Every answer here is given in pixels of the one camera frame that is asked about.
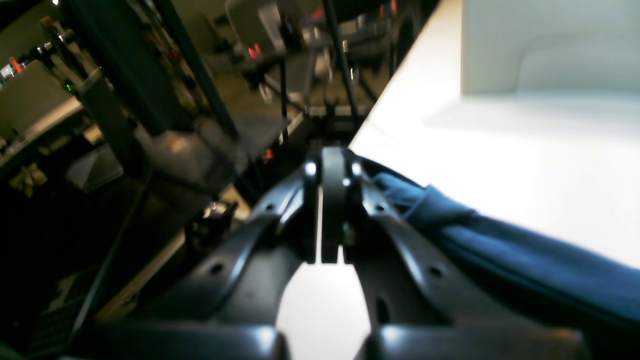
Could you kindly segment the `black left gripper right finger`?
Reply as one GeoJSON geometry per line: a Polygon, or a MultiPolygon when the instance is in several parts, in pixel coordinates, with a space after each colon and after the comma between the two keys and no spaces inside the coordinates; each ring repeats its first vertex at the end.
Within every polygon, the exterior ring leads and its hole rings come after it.
{"type": "Polygon", "coordinates": [[[340,251],[371,319],[358,360],[587,360],[580,332],[504,306],[414,230],[337,146],[320,151],[320,260],[340,251]]]}

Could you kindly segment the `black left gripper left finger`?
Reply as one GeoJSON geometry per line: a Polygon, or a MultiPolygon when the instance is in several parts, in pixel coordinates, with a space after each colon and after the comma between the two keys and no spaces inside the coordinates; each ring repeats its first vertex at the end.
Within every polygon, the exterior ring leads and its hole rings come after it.
{"type": "Polygon", "coordinates": [[[315,262],[321,157],[260,199],[247,223],[138,313],[75,338],[77,360],[289,360],[275,321],[303,262],[315,262]]]}

